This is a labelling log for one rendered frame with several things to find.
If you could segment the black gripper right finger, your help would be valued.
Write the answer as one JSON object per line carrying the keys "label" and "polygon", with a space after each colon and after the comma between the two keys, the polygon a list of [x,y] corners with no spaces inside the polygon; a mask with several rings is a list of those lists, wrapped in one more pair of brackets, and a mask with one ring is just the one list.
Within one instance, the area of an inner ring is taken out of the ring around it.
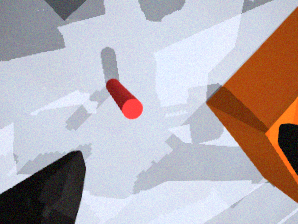
{"label": "black gripper right finger", "polygon": [[298,125],[279,125],[277,144],[298,176]]}

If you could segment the red peg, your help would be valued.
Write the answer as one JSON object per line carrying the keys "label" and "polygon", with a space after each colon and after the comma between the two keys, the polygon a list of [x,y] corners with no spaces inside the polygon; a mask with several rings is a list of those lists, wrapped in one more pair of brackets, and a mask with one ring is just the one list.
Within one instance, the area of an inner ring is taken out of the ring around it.
{"label": "red peg", "polygon": [[140,101],[121,84],[120,80],[109,80],[106,83],[106,88],[108,88],[113,99],[116,100],[117,107],[120,108],[122,115],[128,117],[128,119],[136,119],[141,115],[142,105]]}

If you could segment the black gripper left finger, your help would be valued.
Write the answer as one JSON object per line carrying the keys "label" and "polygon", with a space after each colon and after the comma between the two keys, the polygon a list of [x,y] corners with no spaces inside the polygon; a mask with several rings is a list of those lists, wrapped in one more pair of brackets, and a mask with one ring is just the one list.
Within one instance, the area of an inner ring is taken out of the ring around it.
{"label": "black gripper left finger", "polygon": [[82,153],[67,153],[0,193],[0,224],[74,224],[85,176]]}

